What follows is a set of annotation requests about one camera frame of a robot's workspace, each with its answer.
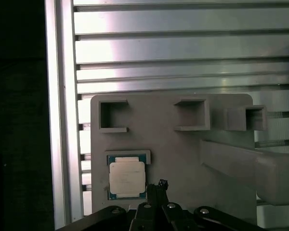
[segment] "gray plastic mount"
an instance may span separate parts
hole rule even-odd
[[[201,161],[243,184],[272,205],[289,205],[289,154],[201,141]]]

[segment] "gray plastic block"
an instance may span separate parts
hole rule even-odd
[[[125,133],[101,133],[98,123],[98,105],[101,101],[123,98],[128,106],[112,110],[113,125],[127,127]],[[210,121],[220,116],[219,111],[242,105],[252,105],[246,94],[113,94],[96,95],[91,100],[91,165],[92,212],[110,205],[125,209],[145,199],[109,200],[108,151],[151,151],[151,164],[145,166],[146,183],[168,180],[168,198],[190,211],[202,205],[215,207],[241,219],[256,222],[256,191],[237,184],[222,173],[200,164],[200,140],[236,144],[252,148],[253,131],[198,130],[181,132],[177,126],[197,126],[195,111],[182,116],[184,99],[206,99]]]
[[[289,154],[200,143],[203,164],[255,189],[272,205],[289,205]]]
[[[113,98],[111,100],[101,100],[98,102],[98,124],[99,131],[102,133],[128,132],[127,127],[121,127],[115,114],[125,110],[128,102],[124,98]]]
[[[257,195],[272,205],[289,205],[289,156],[264,153],[257,157]]]
[[[201,131],[210,130],[210,106],[207,99],[186,97],[175,104],[180,110],[180,125],[176,131]]]

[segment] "dark background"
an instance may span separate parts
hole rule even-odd
[[[0,1],[4,230],[54,230],[45,41],[43,0]]]

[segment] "horizontal metal slat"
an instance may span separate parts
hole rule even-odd
[[[229,4],[229,3],[254,3],[261,5],[263,3],[288,3],[289,0],[74,0],[74,5],[125,5],[125,4],[181,4],[181,3],[195,3],[195,4]]]
[[[83,195],[83,214],[88,216],[92,213],[92,194],[91,191],[82,192]]]
[[[267,229],[289,226],[289,206],[258,206],[257,221],[260,227]]]
[[[269,148],[260,148],[260,149],[268,151],[268,152],[289,153],[289,146],[269,147]]]
[[[277,56],[289,56],[289,35],[76,41],[78,64]]]
[[[289,118],[268,119],[267,130],[255,131],[255,142],[283,140],[289,140]]]
[[[91,135],[89,130],[79,131],[80,153],[91,153]]]
[[[289,62],[261,61],[215,61],[215,62],[174,62],[174,63],[139,63],[127,67],[99,68],[81,65],[77,70],[78,82],[96,82],[110,80],[129,80],[146,78],[233,76],[245,74],[289,73]]]
[[[75,34],[284,29],[289,8],[77,12],[74,21]]]
[[[162,90],[289,84],[289,74],[230,77],[177,77],[129,81],[78,83],[78,94],[130,90]]]

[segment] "square slot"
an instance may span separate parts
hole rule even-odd
[[[182,99],[175,104],[179,111],[176,131],[210,130],[209,102],[206,99]]]
[[[99,129],[101,132],[127,132],[127,100],[99,102]]]
[[[255,106],[246,108],[246,129],[247,130],[265,130],[266,129],[266,114],[265,107]]]

